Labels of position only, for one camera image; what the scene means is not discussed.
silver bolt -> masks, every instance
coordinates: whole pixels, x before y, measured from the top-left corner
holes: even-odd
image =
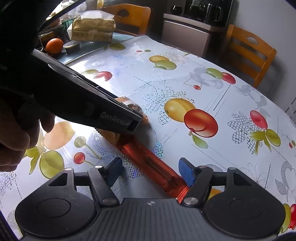
[[[194,205],[198,203],[198,199],[195,197],[187,197],[184,199],[184,203],[187,205]]]
[[[117,203],[117,200],[113,197],[106,197],[102,200],[102,203],[106,206],[113,206]]]

finger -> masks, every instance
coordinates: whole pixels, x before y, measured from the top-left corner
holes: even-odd
[[[5,146],[0,149],[0,166],[14,166],[20,163],[25,151],[11,150]]]
[[[13,172],[17,168],[16,166],[3,166],[0,167],[0,172]]]
[[[37,143],[38,137],[39,137],[39,131],[40,131],[39,121],[37,121],[32,128],[30,128],[26,131],[30,137],[30,144],[29,144],[28,149],[36,146],[36,143]]]
[[[0,98],[0,143],[12,150],[26,150],[29,135],[15,121],[11,108]]]
[[[51,132],[51,130],[54,127],[54,118],[55,118],[54,114],[52,114],[51,112],[47,112],[46,116],[40,119],[42,128],[47,133]]]

gray wall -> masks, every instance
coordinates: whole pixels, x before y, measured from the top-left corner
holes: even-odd
[[[235,0],[231,23],[277,50],[258,90],[284,111],[296,97],[296,9],[285,0]]]

chair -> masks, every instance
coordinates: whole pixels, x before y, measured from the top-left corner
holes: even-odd
[[[150,8],[140,7],[132,4],[118,4],[114,6],[104,7],[102,11],[113,14],[114,20],[116,23],[132,25],[139,28],[138,34],[133,34],[133,33],[122,31],[122,30],[116,30],[116,32],[119,32],[122,34],[129,34],[133,36],[146,34],[150,13],[151,13]]]
[[[276,50],[261,38],[232,24],[228,27],[223,49],[228,50],[228,53],[235,52],[253,63],[251,66],[230,55],[225,58],[230,65],[254,79],[254,88],[258,87],[276,55]]]

yellow tissue package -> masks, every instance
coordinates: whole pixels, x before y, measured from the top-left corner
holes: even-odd
[[[86,11],[72,23],[71,40],[111,42],[116,28],[114,15],[103,11]]]

